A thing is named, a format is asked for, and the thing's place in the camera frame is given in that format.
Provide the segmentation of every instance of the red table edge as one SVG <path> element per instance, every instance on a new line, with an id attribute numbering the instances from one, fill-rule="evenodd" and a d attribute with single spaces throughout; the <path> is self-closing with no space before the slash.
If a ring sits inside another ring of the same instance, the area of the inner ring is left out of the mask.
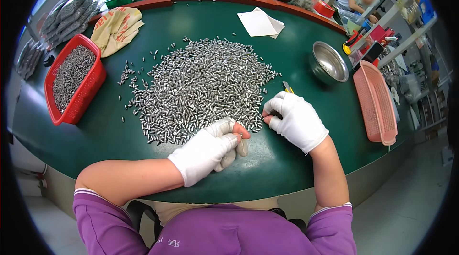
<path id="1" fill-rule="evenodd" d="M 169 7 L 173 5 L 174 1 L 193 1 L 193 0 L 141 0 L 141 1 L 133 2 L 133 3 L 130 3 L 124 6 L 131 7 L 131 8 L 137 8 L 140 11 L 142 11 L 142 10 L 148 10 L 148 9 L 154 9 L 154 8 Z M 281 1 L 277 1 L 277 0 L 217 0 L 217 1 L 240 3 L 240 4 L 258 6 L 262 8 L 268 8 L 272 10 L 283 11 L 286 13 L 290 13 L 290 14 L 311 20 L 317 24 L 325 26 L 343 35 L 346 34 L 346 31 L 344 30 L 344 28 L 338 25 L 337 23 L 334 23 L 333 21 L 330 21 L 311 11 L 307 11 L 305 9 L 302 9 L 297 6 L 293 6 L 291 4 L 287 4 Z M 97 22 L 97 20 L 100 17 L 102 17 L 106 12 L 107 11 L 97 14 L 96 16 L 92 17 L 89 20 L 89 24 L 94 24 L 95 22 Z"/>

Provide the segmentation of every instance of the green table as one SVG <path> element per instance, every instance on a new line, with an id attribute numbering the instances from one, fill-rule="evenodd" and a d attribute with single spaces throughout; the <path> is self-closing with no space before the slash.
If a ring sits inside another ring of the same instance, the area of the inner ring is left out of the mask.
<path id="1" fill-rule="evenodd" d="M 344 35 L 304 18 L 280 11 L 264 9 L 271 17 L 285 23 L 277 39 L 250 37 L 245 31 L 238 12 L 252 11 L 253 6 L 198 1 L 178 2 L 172 7 L 142 11 L 145 25 L 134 40 L 114 55 L 103 58 L 107 77 L 85 114 L 77 125 L 54 126 L 44 99 L 43 82 L 49 68 L 39 65 L 35 73 L 23 83 L 16 105 L 13 134 L 35 156 L 63 174 L 76 178 L 86 166 L 101 160 L 140 160 L 166 158 L 177 146 L 147 144 L 140 128 L 138 116 L 126 111 L 124 104 L 131 98 L 127 85 L 118 86 L 125 61 L 134 63 L 148 79 L 146 72 L 156 61 L 149 51 L 166 54 L 167 47 L 176 43 L 183 48 L 183 36 L 191 39 L 227 38 L 253 45 L 255 52 L 273 69 L 282 72 L 266 86 L 269 99 L 283 90 L 282 81 L 289 82 L 295 93 L 312 103 L 324 125 L 330 130 L 344 172 L 353 172 L 388 152 L 381 143 L 371 143 L 366 137 L 359 100 L 352 81 L 324 86 L 309 70 L 308 54 L 315 41 L 333 46 L 350 63 L 341 49 Z M 84 33 L 90 37 L 93 27 Z M 63 48 L 61 44 L 54 53 Z M 403 103 L 406 111 L 408 105 Z M 400 113 L 403 124 L 409 125 L 407 113 Z M 397 144 L 410 135 L 409 128 L 399 125 Z M 145 199 L 180 203 L 226 203 L 256 200 L 284 195 L 313 186 L 310 157 L 278 136 L 266 125 L 252 135 L 248 142 L 249 155 L 237 158 L 233 165 L 220 173 L 212 172 L 192 188 L 180 188 Z"/>

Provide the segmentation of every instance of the beige fabric bag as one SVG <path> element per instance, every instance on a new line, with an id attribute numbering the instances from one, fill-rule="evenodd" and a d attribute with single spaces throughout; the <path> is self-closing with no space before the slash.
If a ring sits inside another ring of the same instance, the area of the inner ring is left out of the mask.
<path id="1" fill-rule="evenodd" d="M 91 41 L 102 51 L 101 57 L 108 57 L 129 44 L 144 24 L 141 19 L 142 13 L 130 7 L 117 7 L 102 16 L 91 36 Z"/>

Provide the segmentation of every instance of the chair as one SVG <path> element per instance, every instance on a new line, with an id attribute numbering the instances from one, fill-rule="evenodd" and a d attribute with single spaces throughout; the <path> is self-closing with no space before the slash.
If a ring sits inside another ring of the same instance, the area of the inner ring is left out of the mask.
<path id="1" fill-rule="evenodd" d="M 140 201 L 134 200 L 129 203 L 128 208 L 126 208 L 126 211 L 128 212 L 129 216 L 131 216 L 132 227 L 137 232 L 140 232 L 142 215 L 145 213 L 148 216 L 148 218 L 150 218 L 151 220 L 155 222 L 155 238 L 157 239 L 159 237 L 161 230 L 163 230 L 163 226 L 161 226 L 160 224 L 158 214 L 156 214 L 156 212 L 153 210 L 151 206 L 146 205 L 145 203 L 142 203 Z M 285 212 L 280 208 L 272 208 L 269 211 L 279 214 L 283 218 L 287 219 Z M 287 220 L 295 224 L 301 230 L 301 232 L 303 232 L 303 234 L 306 235 L 307 226 L 306 226 L 306 223 L 302 219 L 287 219 Z"/>

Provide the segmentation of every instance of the purple shirt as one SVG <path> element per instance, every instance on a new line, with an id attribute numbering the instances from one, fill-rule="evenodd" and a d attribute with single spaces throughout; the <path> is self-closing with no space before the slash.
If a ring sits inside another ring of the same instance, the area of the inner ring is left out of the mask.
<path id="1" fill-rule="evenodd" d="M 353 254 L 352 206 L 314 213 L 306 236 L 274 212 L 232 204 L 191 209 L 175 216 L 149 249 L 126 211 L 90 189 L 77 189 L 73 211 L 89 255 Z"/>

